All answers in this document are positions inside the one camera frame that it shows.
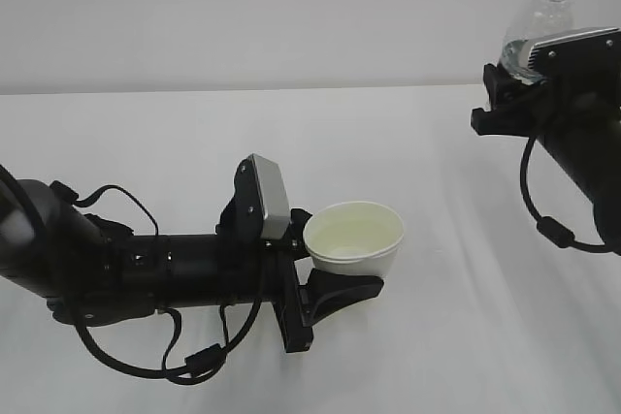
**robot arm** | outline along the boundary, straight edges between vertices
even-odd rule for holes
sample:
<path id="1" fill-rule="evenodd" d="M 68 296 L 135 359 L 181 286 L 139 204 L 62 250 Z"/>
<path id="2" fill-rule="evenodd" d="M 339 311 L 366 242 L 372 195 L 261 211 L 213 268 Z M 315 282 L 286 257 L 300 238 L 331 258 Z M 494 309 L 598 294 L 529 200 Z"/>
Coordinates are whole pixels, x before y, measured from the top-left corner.
<path id="1" fill-rule="evenodd" d="M 74 325 L 103 364 L 182 385 L 205 381 L 222 367 L 226 354 L 249 332 L 262 302 L 273 305 L 285 351 L 300 352 L 311 347 L 313 324 L 379 294 L 383 281 L 375 276 L 312 270 L 307 284 L 300 284 L 295 261 L 309 255 L 302 232 L 311 215 L 289 209 L 276 163 L 250 155 L 236 170 L 234 184 L 216 234 L 164 236 L 123 188 L 104 186 L 79 201 L 62 183 L 17 181 L 2 168 L 0 274 L 47 300 L 53 318 Z M 76 207 L 92 206 L 109 189 L 136 202 L 152 220 L 155 235 L 134 236 L 121 223 L 78 212 Z M 219 304 L 224 317 L 223 306 L 235 303 L 253 304 L 240 332 L 173 369 L 125 365 L 104 353 L 87 329 L 155 311 L 170 313 L 178 327 L 175 308 Z"/>
<path id="2" fill-rule="evenodd" d="M 559 247 L 585 252 L 621 252 L 621 31 L 590 28 L 529 41 L 521 66 L 543 75 L 526 85 L 501 65 L 487 65 L 483 80 L 491 111 L 475 109 L 479 135 L 528 138 L 520 185 L 538 230 Z M 527 183 L 536 141 L 593 203 L 604 244 L 577 241 L 557 220 L 539 214 Z"/>

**paper cup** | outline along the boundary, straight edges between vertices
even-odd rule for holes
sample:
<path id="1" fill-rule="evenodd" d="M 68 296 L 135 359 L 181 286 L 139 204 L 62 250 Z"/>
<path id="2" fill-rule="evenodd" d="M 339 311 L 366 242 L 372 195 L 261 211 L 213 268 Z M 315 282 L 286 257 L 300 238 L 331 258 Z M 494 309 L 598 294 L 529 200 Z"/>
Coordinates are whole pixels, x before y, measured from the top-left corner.
<path id="1" fill-rule="evenodd" d="M 383 278 L 397 255 L 404 224 L 397 212 L 381 204 L 342 203 L 311 217 L 303 236 L 316 268 Z"/>

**white table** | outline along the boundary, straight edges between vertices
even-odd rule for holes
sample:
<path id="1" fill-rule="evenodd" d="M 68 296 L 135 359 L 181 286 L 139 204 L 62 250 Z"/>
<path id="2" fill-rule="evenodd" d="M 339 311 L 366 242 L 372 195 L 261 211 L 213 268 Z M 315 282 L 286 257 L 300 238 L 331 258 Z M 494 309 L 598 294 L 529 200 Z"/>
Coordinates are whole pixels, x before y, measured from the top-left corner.
<path id="1" fill-rule="evenodd" d="M 398 210 L 407 239 L 380 297 L 285 355 L 271 307 L 203 386 L 137 380 L 94 361 L 45 303 L 0 282 L 0 399 L 17 413 L 612 413 L 621 409 L 621 258 L 556 249 L 521 205 L 524 142 L 479 138 L 479 86 L 0 97 L 0 160 L 82 194 L 118 183 L 162 232 L 210 233 L 239 161 L 279 162 L 292 206 Z M 590 206 L 537 150 L 541 210 L 596 240 Z M 120 195 L 92 211 L 150 232 Z M 238 328 L 247 305 L 230 311 Z M 184 312 L 171 363 L 221 340 L 215 308 Z M 158 366 L 168 317 L 95 331 Z"/>

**plastic bottle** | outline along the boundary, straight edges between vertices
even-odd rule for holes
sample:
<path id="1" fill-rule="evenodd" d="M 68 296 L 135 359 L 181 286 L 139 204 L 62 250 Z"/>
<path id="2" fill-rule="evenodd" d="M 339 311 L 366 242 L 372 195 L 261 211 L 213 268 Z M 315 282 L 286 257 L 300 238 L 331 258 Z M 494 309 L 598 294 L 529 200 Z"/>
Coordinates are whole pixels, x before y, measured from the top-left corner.
<path id="1" fill-rule="evenodd" d="M 526 84 L 541 80 L 517 62 L 520 50 L 530 39 L 562 33 L 573 28 L 572 0 L 531 0 L 513 21 L 503 41 L 501 65 L 514 78 Z"/>

